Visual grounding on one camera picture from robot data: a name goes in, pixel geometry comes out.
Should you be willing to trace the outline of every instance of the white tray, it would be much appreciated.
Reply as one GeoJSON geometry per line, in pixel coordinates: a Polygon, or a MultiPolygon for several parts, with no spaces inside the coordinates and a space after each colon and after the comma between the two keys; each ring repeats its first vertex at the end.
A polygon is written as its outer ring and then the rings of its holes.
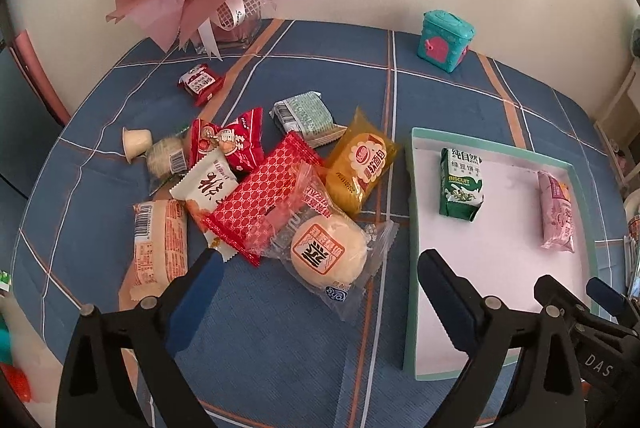
{"type": "MultiPolygon", "coordinates": [[[[533,297],[536,280],[551,274],[583,303],[588,279],[596,275],[595,244],[574,168],[565,162],[520,148],[442,131],[414,128],[406,149],[412,177],[410,301],[404,369],[415,379],[454,378],[466,354],[453,348],[426,294],[417,282],[420,253],[436,249],[452,270],[467,278],[480,295],[495,295],[511,309],[539,312],[533,297]],[[457,147],[482,159],[484,203],[473,222],[443,217],[440,204],[440,155],[457,147]],[[537,171],[551,173],[571,191],[574,249],[540,247],[542,212],[537,171]]],[[[517,356],[511,352],[505,362],[517,356]]]]}

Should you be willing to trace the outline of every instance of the red oval logo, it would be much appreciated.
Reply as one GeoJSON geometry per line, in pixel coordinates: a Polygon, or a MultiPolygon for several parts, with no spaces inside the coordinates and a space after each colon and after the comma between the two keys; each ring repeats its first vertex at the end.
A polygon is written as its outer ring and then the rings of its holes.
{"type": "Polygon", "coordinates": [[[356,161],[365,164],[369,160],[369,148],[364,144],[356,150],[356,161]]]}

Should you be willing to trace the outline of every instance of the blue logo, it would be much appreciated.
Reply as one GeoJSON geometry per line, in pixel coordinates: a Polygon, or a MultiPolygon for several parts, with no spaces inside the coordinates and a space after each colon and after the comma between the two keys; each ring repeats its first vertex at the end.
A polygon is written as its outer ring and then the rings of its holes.
{"type": "Polygon", "coordinates": [[[347,291],[336,289],[335,287],[326,287],[324,289],[326,295],[337,302],[344,302],[347,299],[347,291]]]}

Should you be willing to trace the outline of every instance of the green biscuit package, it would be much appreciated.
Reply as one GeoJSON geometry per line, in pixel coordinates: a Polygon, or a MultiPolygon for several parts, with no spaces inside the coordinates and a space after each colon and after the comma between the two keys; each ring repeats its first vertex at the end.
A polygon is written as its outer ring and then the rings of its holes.
{"type": "Polygon", "coordinates": [[[477,155],[443,148],[440,159],[440,214],[473,221],[482,202],[482,173],[477,155]]]}

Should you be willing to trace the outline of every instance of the blue tablecloth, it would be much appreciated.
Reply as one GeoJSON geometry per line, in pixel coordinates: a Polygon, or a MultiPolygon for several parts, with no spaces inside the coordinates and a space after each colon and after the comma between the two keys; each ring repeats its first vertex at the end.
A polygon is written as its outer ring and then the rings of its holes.
{"type": "MultiPolygon", "coordinates": [[[[404,143],[412,127],[435,128],[526,147],[571,163],[596,239],[599,275],[623,287],[626,221],[622,201],[587,115],[571,99],[498,61],[469,53],[446,74],[417,58],[418,36],[316,22],[264,23],[272,33],[245,67],[214,118],[222,124],[255,106],[316,90],[336,122],[356,105],[404,143]]],[[[224,52],[227,71],[244,54],[224,52]]],[[[118,309],[132,259],[132,205],[147,199],[145,163],[128,165],[122,127],[158,140],[190,124],[198,110],[176,87],[202,62],[192,52],[136,45],[97,85],[62,132],[38,178],[18,233],[12,267],[18,302],[62,361],[81,303],[118,309]]],[[[263,145],[281,139],[265,113],[263,145]]],[[[332,146],[323,147],[324,156],[332,146]]],[[[260,428],[421,427],[452,381],[417,382],[402,372],[408,299],[408,194],[398,156],[361,215],[401,224],[355,324],[342,323],[277,261],[260,268],[237,256],[191,346],[177,357],[218,426],[260,428]]],[[[205,247],[189,225],[190,263],[205,247]]],[[[495,416],[512,368],[485,416],[495,416]]],[[[158,415],[155,422],[162,426],[158,415]]]]}

